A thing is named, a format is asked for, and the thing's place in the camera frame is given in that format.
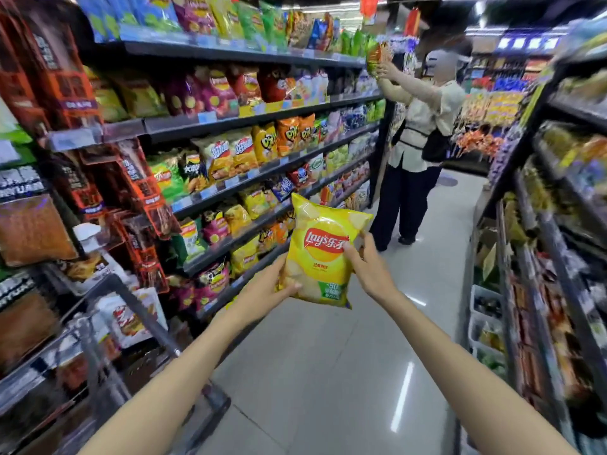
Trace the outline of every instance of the potato chip image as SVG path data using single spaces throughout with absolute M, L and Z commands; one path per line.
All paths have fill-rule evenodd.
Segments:
M 365 212 L 319 206 L 291 195 L 295 229 L 291 236 L 281 286 L 299 282 L 301 300 L 350 307 L 346 297 L 352 265 L 344 256 L 344 243 L 354 241 L 368 228 L 373 216 Z

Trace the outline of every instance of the hand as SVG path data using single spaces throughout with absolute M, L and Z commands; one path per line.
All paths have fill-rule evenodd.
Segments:
M 226 313 L 238 314 L 244 325 L 263 318 L 287 297 L 295 295 L 301 284 L 293 284 L 276 291 L 276 283 L 282 267 L 285 265 L 286 253 L 277 258 L 270 266 L 256 273 L 253 279 L 240 291 L 234 305 Z
M 402 72 L 392 62 L 379 62 L 376 73 L 378 78 L 387 78 L 391 81 L 397 81 Z
M 385 260 L 375 248 L 371 233 L 364 233 L 365 243 L 360 253 L 350 243 L 344 243 L 345 256 L 354 267 L 362 288 L 376 302 L 383 305 L 389 298 L 400 294 L 396 288 Z

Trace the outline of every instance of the shoe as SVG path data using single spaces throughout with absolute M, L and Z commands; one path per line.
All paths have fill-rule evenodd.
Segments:
M 414 238 L 405 238 L 403 236 L 398 237 L 398 242 L 404 246 L 411 246 L 415 242 Z

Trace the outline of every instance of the black pants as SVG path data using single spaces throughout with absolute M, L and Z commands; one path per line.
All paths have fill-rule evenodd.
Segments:
M 415 239 L 428 210 L 428 194 L 435 187 L 441 169 L 437 166 L 422 172 L 409 172 L 400 166 L 392 167 L 388 164 L 385 167 L 379 191 L 379 208 L 371 225 L 371 234 L 378 251 L 385 251 L 388 247 L 399 209 L 401 236 Z

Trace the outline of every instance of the tiled floor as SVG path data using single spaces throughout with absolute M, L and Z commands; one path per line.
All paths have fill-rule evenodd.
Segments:
M 383 255 L 399 289 L 454 336 L 472 214 L 485 179 L 443 175 L 458 185 L 430 193 L 418 242 L 403 247 L 395 238 Z M 286 300 L 224 361 L 213 379 L 232 407 L 199 455 L 451 449 L 447 403 L 436 385 L 355 277 L 348 291 L 352 311 Z

